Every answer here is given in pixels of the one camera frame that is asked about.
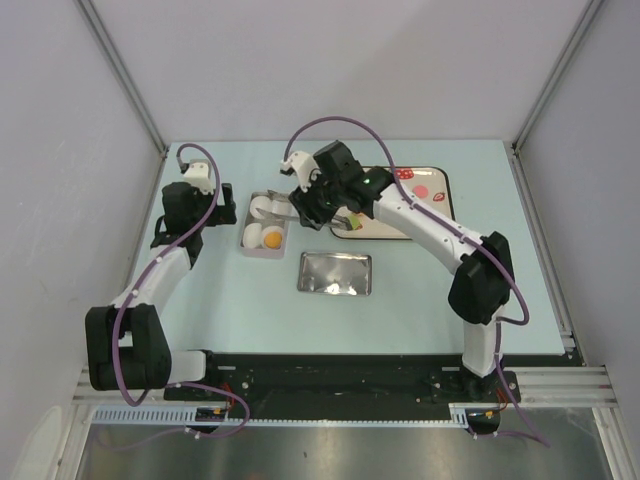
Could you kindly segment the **metal tongs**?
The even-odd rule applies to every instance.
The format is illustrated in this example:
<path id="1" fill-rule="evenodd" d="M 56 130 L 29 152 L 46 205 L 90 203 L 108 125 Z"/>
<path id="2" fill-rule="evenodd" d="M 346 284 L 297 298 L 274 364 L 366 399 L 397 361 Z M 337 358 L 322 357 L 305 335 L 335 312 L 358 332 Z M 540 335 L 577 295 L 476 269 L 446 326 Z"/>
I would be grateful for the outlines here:
<path id="1" fill-rule="evenodd" d="M 278 199 L 278 200 L 285 200 L 289 202 L 288 196 L 285 195 L 284 193 L 280 193 L 274 190 L 267 190 L 265 193 L 260 193 L 257 196 L 267 196 L 271 199 L 271 201 L 273 199 Z M 271 213 L 269 215 L 269 217 L 265 220 L 273 220 L 273 221 L 293 221 L 293 222 L 300 222 L 300 218 L 297 215 L 293 214 L 293 206 L 291 204 L 291 214 L 288 216 L 281 216 L 281 215 L 274 215 L 273 213 Z"/>

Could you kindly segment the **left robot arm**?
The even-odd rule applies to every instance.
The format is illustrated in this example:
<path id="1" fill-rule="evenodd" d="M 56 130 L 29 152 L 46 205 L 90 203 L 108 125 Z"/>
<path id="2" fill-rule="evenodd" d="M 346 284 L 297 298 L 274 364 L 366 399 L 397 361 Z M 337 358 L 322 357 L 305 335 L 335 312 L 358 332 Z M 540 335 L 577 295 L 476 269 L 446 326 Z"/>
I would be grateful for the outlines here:
<path id="1" fill-rule="evenodd" d="M 154 227 L 150 263 L 111 304 L 93 307 L 86 314 L 88 369 L 94 389 L 119 388 L 113 361 L 113 348 L 118 347 L 121 377 L 129 390 L 186 382 L 187 389 L 202 400 L 219 392 L 221 376 L 207 366 L 211 353 L 171 349 L 160 316 L 202 250 L 203 229 L 237 222 L 232 185 L 223 183 L 221 192 L 223 202 L 214 205 L 215 193 L 204 194 L 187 182 L 162 189 L 164 213 Z"/>

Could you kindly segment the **green round cookie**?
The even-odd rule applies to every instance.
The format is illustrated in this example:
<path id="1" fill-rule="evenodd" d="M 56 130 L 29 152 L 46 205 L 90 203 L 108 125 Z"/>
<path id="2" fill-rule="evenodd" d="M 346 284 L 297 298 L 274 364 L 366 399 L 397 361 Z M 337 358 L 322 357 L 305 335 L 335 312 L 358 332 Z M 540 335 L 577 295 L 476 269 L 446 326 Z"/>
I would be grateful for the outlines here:
<path id="1" fill-rule="evenodd" d="M 362 228 L 362 224 L 358 216 L 349 216 L 348 219 L 352 230 L 359 230 Z"/>

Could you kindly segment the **orange sandwich cookie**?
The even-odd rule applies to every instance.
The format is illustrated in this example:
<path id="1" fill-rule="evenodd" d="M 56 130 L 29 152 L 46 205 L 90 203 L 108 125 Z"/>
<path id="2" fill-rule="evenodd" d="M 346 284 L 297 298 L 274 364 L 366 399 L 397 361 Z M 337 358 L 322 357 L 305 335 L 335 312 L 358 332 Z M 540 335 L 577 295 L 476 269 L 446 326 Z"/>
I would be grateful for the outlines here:
<path id="1" fill-rule="evenodd" d="M 269 232 L 264 236 L 263 244 L 268 249 L 279 249 L 282 244 L 282 235 L 276 231 Z"/>

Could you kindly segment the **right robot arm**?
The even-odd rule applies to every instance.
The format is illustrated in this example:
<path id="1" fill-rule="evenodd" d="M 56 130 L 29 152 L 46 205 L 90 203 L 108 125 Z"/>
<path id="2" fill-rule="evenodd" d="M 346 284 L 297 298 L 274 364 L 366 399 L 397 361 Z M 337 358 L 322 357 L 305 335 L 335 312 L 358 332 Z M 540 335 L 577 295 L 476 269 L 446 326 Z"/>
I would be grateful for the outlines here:
<path id="1" fill-rule="evenodd" d="M 420 201 L 389 168 L 364 168 L 335 141 L 314 154 L 295 151 L 280 165 L 297 179 L 289 200 L 306 228 L 321 229 L 341 208 L 394 228 L 431 253 L 452 274 L 447 301 L 463 322 L 463 393 L 484 401 L 497 389 L 501 359 L 498 315 L 509 300 L 513 265 L 509 243 L 467 229 Z"/>

